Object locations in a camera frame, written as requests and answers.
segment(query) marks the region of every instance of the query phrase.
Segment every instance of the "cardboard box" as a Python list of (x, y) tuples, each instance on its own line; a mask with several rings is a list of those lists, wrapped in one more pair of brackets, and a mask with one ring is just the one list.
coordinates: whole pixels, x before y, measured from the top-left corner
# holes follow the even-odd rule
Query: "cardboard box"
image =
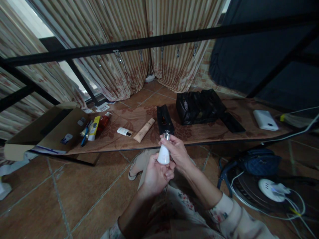
[[(72, 111), (44, 136), (41, 131), (63, 109)], [(75, 102), (56, 105), (8, 140), (4, 146), (4, 156), (7, 160), (22, 161), (24, 153), (31, 149), (39, 153), (65, 154), (77, 142), (87, 122), (88, 115)]]

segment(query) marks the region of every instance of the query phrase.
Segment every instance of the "red bottle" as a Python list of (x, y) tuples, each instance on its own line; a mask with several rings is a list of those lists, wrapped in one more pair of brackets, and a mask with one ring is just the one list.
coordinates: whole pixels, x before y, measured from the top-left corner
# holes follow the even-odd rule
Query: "red bottle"
[(105, 129), (107, 124), (109, 123), (110, 115), (111, 115), (111, 113), (107, 112), (106, 115), (101, 116), (100, 122), (99, 122), (98, 127), (97, 127), (97, 131), (99, 133), (101, 133)]

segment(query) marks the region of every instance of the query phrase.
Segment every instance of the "tiled floor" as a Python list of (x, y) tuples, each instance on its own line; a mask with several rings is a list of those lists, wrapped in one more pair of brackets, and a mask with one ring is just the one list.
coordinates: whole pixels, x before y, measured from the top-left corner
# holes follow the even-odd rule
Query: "tiled floor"
[[(175, 99), (175, 93), (152, 82), (130, 99), (112, 105), (111, 110), (169, 104), (174, 103)], [(190, 146), (187, 150), (198, 168), (216, 184), (219, 157), (228, 158), (256, 144)], [(296, 137), (275, 144), (271, 149), (283, 157), (281, 169), (292, 175), (319, 180), (318, 171), (307, 167), (317, 163), (317, 137)], [(1, 238), (100, 238), (121, 215), (137, 190), (140, 176), (135, 181), (129, 181), (128, 171), (139, 152), (132, 150), (78, 156), (78, 159), (89, 162), (98, 158), (95, 167), (65, 164), (39, 156), (3, 177), (13, 191), (0, 201)], [(224, 184), (222, 190), (228, 194)], [(290, 222), (273, 219), (244, 207), (279, 238), (298, 238)], [(301, 224), (296, 224), (301, 233), (307, 233)]]

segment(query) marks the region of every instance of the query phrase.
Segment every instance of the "floral clothing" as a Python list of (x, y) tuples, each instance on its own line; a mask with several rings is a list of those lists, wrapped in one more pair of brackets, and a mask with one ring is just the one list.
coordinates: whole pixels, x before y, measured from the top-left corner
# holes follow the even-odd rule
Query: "floral clothing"
[[(154, 203), (147, 227), (143, 238), (277, 238), (225, 194), (213, 209), (204, 210), (196, 198), (170, 185)], [(103, 234), (106, 238), (124, 238), (117, 222)]]

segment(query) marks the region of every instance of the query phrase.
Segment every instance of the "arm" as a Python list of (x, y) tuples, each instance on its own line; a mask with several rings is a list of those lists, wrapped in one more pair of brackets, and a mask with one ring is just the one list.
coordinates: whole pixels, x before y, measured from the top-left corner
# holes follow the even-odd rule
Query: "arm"
[(155, 196), (149, 194), (146, 187), (142, 185), (118, 219), (119, 229), (125, 238), (140, 238), (144, 234), (154, 199)]
[(163, 191), (169, 180), (174, 178), (175, 163), (159, 164), (158, 155), (158, 153), (151, 155), (146, 169), (145, 181), (119, 217), (118, 223), (114, 227), (115, 232), (110, 229), (102, 238), (108, 238), (107, 236), (118, 238), (120, 233), (125, 238), (141, 238), (145, 234), (148, 215), (155, 197)]
[(162, 138), (160, 144), (164, 144), (171, 152), (176, 168), (187, 179), (203, 207), (206, 210), (212, 209), (220, 201), (223, 193), (192, 163), (183, 141), (171, 135), (170, 141)]
[(253, 219), (238, 203), (223, 194), (192, 163), (183, 141), (171, 136), (167, 141), (161, 135), (159, 144), (164, 144), (171, 152), (176, 168), (187, 179), (193, 191), (213, 221), (218, 223), (220, 232), (226, 238), (277, 238), (261, 221)]

